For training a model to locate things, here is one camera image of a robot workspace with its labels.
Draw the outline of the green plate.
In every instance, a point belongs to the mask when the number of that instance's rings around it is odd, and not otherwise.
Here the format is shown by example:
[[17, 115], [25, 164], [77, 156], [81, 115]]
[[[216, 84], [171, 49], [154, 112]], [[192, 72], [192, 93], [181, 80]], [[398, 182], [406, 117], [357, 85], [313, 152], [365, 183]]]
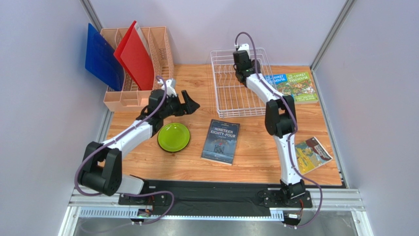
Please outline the green plate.
[[163, 126], [157, 135], [159, 147], [170, 153], [185, 149], [190, 139], [191, 134], [189, 129], [184, 124], [177, 122]]

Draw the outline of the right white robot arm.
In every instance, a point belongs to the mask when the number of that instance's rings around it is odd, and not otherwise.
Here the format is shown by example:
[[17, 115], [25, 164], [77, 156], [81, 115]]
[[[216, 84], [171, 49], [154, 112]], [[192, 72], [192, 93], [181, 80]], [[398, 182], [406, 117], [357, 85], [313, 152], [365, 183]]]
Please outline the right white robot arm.
[[281, 162], [281, 192], [285, 201], [305, 194], [305, 184], [299, 172], [295, 151], [298, 130], [294, 99], [272, 87], [259, 73], [256, 60], [246, 50], [233, 52], [234, 69], [238, 81], [253, 91], [266, 104], [265, 128], [274, 138]]

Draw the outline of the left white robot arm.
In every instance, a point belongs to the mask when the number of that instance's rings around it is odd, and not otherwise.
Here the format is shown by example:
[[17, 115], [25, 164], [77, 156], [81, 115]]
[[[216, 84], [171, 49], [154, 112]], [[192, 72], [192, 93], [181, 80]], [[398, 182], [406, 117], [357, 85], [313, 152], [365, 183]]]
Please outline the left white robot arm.
[[177, 94], [168, 95], [162, 89], [153, 90], [148, 105], [127, 129], [103, 143], [89, 143], [74, 178], [79, 193], [88, 195], [80, 188], [84, 186], [94, 190], [92, 196], [112, 196], [116, 193], [140, 195], [145, 180], [124, 175], [122, 161], [135, 147], [153, 137], [162, 128], [164, 119], [190, 115], [200, 108], [187, 91], [183, 90], [181, 94], [183, 102]]

